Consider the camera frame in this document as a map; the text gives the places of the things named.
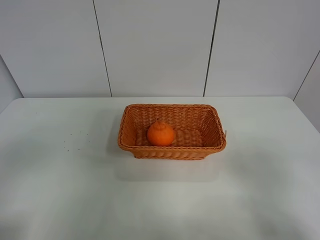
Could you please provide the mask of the orange with knobbed top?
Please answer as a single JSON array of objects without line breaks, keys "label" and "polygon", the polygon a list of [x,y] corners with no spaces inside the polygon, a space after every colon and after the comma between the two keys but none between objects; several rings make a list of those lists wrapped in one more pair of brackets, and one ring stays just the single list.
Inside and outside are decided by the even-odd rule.
[{"label": "orange with knobbed top", "polygon": [[174,130],[165,121],[157,119],[147,131],[147,140],[153,146],[170,146],[174,141]]}]

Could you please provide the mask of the orange woven basket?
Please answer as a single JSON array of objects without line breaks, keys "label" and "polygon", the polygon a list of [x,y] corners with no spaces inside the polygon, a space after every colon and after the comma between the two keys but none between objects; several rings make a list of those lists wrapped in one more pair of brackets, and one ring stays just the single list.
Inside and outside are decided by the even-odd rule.
[{"label": "orange woven basket", "polygon": [[[153,146],[147,139],[156,121],[174,130],[171,146]],[[227,145],[217,110],[208,104],[130,104],[120,122],[118,146],[137,159],[202,160]]]}]

